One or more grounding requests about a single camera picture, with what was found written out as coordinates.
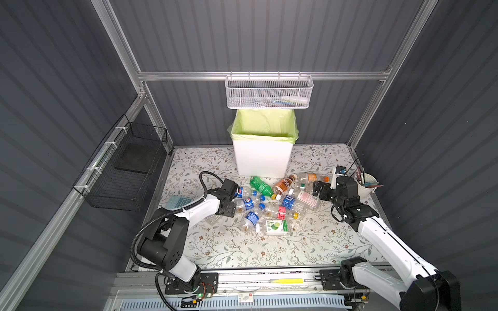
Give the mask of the clear crushed bottle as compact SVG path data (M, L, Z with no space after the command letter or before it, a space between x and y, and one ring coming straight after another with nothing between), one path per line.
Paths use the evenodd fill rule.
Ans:
M220 215L212 215L212 216L207 217L206 222L211 226L215 226L218 224L220 219L221 219Z

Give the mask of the red white label bottle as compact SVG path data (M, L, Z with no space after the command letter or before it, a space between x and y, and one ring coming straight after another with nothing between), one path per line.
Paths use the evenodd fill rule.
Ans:
M291 189L289 195L296 198L295 206L302 206L303 208L314 210L320 205L320 200L316 196L306 192L305 190Z

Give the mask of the pink label bottle yellow cap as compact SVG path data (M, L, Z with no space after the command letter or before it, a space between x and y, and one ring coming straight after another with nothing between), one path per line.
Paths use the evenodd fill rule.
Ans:
M297 220L299 214L297 212L286 209L283 206L271 205L265 208L264 216L272 220Z

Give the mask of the lime label bottle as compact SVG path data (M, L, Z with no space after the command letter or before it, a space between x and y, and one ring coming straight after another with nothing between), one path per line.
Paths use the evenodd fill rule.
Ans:
M297 226L294 220L263 220L256 224L255 231L261 235L284 236L290 235Z

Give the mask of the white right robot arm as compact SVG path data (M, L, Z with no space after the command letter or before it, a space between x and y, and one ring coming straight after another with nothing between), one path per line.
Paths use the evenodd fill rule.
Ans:
M360 201L358 184L337 167L326 180L313 182L313 196L332 203L331 215L348 224L384 256L398 279L374 267L362 257L341 262L335 275L320 276L343 288L369 288L399 310L461 310L460 283L449 271L440 271L406 245L384 222L379 213Z

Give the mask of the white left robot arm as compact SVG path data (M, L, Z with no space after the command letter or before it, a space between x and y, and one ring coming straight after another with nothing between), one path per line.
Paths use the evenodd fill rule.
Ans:
M130 259L136 266L175 278L187 292L197 290L201 280L201 268L184 255L189 230L213 215L234 217L234 200L240 190L236 182L209 171L202 171L199 180L200 198L175 210L157 209L130 246Z

